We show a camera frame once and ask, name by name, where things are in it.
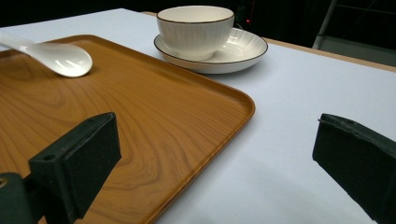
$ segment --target brown tray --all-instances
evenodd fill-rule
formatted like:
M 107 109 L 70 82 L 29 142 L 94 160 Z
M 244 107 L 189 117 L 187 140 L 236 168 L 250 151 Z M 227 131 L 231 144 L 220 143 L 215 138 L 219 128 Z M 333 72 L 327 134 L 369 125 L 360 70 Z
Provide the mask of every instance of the brown tray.
M 254 114 L 241 91 L 92 35 L 72 43 L 93 59 L 84 77 L 60 77 L 15 50 L 0 52 L 0 173 L 88 117 L 114 111 L 122 159 L 78 223 L 149 223 Z

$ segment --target white plate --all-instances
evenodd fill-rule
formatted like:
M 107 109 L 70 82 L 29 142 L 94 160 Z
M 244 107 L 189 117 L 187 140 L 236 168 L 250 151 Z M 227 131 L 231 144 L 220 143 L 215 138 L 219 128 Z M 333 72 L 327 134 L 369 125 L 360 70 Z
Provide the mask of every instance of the white plate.
M 227 43 L 216 51 L 213 57 L 201 62 L 178 58 L 177 52 L 166 47 L 160 35 L 155 37 L 154 45 L 169 63 L 202 74 L 222 74 L 243 70 L 257 63 L 268 50 L 268 44 L 263 38 L 235 28 L 231 30 Z

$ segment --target cup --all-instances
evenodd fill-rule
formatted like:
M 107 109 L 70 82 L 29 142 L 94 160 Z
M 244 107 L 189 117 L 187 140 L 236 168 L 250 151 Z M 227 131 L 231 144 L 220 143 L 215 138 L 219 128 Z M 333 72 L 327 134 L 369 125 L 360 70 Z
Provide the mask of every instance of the cup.
M 212 57 L 228 40 L 234 14 L 224 7 L 172 7 L 157 14 L 163 43 L 188 61 Z

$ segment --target tabletop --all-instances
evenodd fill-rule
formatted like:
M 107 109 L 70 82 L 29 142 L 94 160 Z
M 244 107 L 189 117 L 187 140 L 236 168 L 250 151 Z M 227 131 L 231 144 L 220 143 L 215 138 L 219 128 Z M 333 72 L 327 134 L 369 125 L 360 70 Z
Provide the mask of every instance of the tabletop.
M 122 8 L 0 30 L 35 42 L 97 35 L 163 60 L 156 19 Z M 374 223 L 312 151 L 322 113 L 396 139 L 396 74 L 328 56 L 269 41 L 254 66 L 205 75 L 245 92 L 256 112 L 157 223 Z

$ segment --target ceramic spoon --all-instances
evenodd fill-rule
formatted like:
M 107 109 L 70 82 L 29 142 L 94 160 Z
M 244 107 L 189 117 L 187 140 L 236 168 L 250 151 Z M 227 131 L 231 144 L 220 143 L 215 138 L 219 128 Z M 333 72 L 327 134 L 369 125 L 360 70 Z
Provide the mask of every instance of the ceramic spoon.
M 92 58 L 74 45 L 40 43 L 0 33 L 0 45 L 27 54 L 46 65 L 52 71 L 65 77 L 81 77 L 90 71 Z

